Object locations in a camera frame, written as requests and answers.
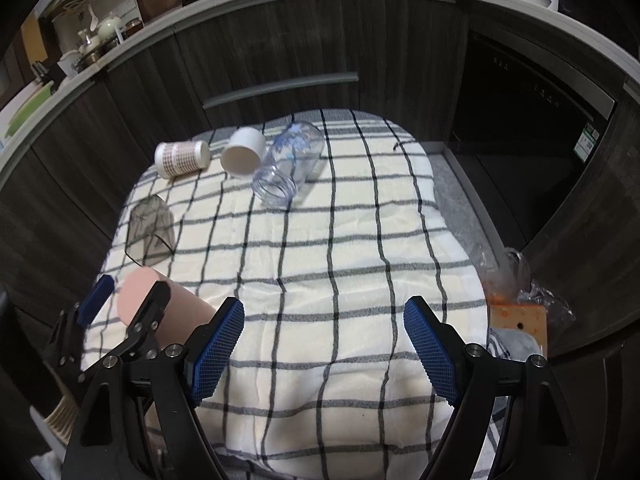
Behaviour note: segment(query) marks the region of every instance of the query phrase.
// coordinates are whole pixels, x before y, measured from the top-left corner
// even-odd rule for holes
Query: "clear plastic bottle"
[[[291,123],[273,139],[252,188],[265,204],[284,208],[314,170],[324,149],[324,135],[310,123]]]

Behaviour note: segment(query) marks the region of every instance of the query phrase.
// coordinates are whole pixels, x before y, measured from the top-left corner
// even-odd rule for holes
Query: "printed label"
[[[581,161],[586,162],[589,155],[593,151],[596,140],[600,137],[600,134],[593,127],[592,124],[587,123],[582,129],[580,138],[574,147],[574,152],[580,158]]]

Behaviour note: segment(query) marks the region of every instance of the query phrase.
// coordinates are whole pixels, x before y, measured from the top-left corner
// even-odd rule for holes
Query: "pink cylinder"
[[[171,288],[171,300],[156,330],[158,348],[184,344],[194,328],[211,321],[217,309],[151,267],[140,267],[126,277],[116,297],[118,316],[128,326],[155,282],[167,282]]]

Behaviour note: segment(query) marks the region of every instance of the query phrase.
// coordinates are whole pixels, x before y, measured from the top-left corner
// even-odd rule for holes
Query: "screw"
[[[105,368],[113,368],[118,362],[118,358],[115,355],[107,355],[102,361]]]
[[[164,353],[167,354],[168,357],[178,357],[182,353],[182,345],[172,344],[164,349]]]
[[[478,343],[469,343],[465,346],[466,353],[468,353],[471,357],[480,357],[484,353],[484,348],[482,348]]]
[[[546,366],[546,359],[539,354],[533,354],[531,356],[531,362],[533,363],[534,366],[537,366],[538,368],[544,368]]]

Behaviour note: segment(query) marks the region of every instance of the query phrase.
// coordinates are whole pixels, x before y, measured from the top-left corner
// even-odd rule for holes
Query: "plaid towel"
[[[120,282],[136,268],[124,254],[129,212],[158,194],[174,213],[177,251],[156,269],[213,306],[235,296],[246,311],[228,372],[197,412],[223,463],[308,480],[418,478],[452,409],[431,389],[402,308],[421,295],[465,341],[487,344],[481,284],[409,133],[349,110],[259,128],[272,139],[293,119],[313,122],[327,143],[288,211],[265,208],[250,183],[222,171],[233,129],[209,132],[208,170],[141,177],[102,272]],[[111,298],[84,365],[124,335]],[[497,435],[492,425],[475,478],[487,476]]]

